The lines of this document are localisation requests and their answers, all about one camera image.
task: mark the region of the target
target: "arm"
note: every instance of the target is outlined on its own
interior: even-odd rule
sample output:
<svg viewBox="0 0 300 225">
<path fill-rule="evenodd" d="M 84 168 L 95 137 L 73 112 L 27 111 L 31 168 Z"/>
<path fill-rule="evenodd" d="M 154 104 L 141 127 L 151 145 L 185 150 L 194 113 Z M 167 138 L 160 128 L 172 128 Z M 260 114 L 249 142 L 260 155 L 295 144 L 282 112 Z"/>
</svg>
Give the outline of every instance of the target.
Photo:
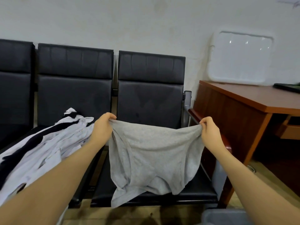
<svg viewBox="0 0 300 225">
<path fill-rule="evenodd" d="M 298 224 L 300 210 L 261 181 L 226 150 L 211 117 L 200 121 L 202 139 L 221 163 L 247 214 L 255 224 Z"/>
<path fill-rule="evenodd" d="M 116 117 L 103 114 L 95 122 L 87 144 L 3 204 L 1 224 L 56 224 L 90 162 L 110 138 L 109 119 Z"/>
</svg>

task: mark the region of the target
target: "forearm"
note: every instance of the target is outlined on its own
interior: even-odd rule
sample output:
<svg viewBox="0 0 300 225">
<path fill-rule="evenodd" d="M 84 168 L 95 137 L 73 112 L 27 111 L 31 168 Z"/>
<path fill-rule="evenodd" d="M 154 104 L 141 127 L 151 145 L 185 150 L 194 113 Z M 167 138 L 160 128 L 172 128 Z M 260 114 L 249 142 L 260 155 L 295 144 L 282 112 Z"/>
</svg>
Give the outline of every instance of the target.
<svg viewBox="0 0 300 225">
<path fill-rule="evenodd" d="M 104 144 L 87 143 L 2 205 L 2 224 L 56 224 Z"/>
<path fill-rule="evenodd" d="M 247 214 L 255 224 L 298 224 L 300 211 L 260 180 L 226 149 L 215 150 Z"/>
</svg>

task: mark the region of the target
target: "wall stain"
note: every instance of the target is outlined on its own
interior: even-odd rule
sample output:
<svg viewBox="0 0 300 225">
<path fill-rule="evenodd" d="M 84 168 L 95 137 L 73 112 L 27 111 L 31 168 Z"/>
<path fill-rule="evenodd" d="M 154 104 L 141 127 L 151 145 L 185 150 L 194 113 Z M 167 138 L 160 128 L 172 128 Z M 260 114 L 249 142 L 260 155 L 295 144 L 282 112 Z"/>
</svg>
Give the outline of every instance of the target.
<svg viewBox="0 0 300 225">
<path fill-rule="evenodd" d="M 165 14 L 167 8 L 168 8 L 168 4 L 166 0 L 158 0 L 154 4 L 154 11 L 156 14 L 160 16 Z"/>
</svg>

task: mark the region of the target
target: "row of waiting chairs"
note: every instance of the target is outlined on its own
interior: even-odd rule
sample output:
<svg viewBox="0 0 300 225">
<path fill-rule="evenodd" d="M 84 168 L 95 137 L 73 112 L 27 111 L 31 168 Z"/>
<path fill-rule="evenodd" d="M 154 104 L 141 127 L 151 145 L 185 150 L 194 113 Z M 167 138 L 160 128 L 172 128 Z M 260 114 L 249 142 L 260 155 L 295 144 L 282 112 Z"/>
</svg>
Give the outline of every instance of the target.
<svg viewBox="0 0 300 225">
<path fill-rule="evenodd" d="M 189 115 L 199 121 L 190 107 L 191 92 L 183 92 L 185 57 L 120 51 L 118 58 L 118 120 L 174 129 L 186 127 Z M 39 44 L 35 54 L 31 42 L 0 40 L 0 149 L 53 125 L 70 107 L 95 118 L 111 112 L 113 64 L 113 50 Z M 37 127 L 32 129 L 34 91 Z M 80 204 L 102 151 L 87 169 L 70 207 Z M 200 167 L 179 195 L 146 192 L 125 205 L 217 204 L 226 175 L 219 169 L 214 175 L 221 175 L 217 183 Z M 110 207 L 115 189 L 107 156 L 91 206 Z"/>
</svg>

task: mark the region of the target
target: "chair armrest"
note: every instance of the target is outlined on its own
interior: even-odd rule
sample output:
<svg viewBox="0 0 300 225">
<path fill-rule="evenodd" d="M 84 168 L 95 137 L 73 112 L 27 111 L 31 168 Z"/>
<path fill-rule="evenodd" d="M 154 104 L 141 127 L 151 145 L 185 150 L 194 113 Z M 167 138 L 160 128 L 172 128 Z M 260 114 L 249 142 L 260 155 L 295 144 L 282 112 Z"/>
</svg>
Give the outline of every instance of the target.
<svg viewBox="0 0 300 225">
<path fill-rule="evenodd" d="M 192 119 L 197 124 L 204 118 L 203 115 L 201 115 L 199 112 L 195 111 L 193 108 L 188 109 L 187 113 L 189 114 L 190 117 L 192 117 Z M 231 145 L 230 145 L 229 141 L 223 134 L 221 134 L 221 137 L 222 137 L 223 144 L 225 145 L 227 150 L 232 154 L 232 149 L 231 149 Z"/>
</svg>

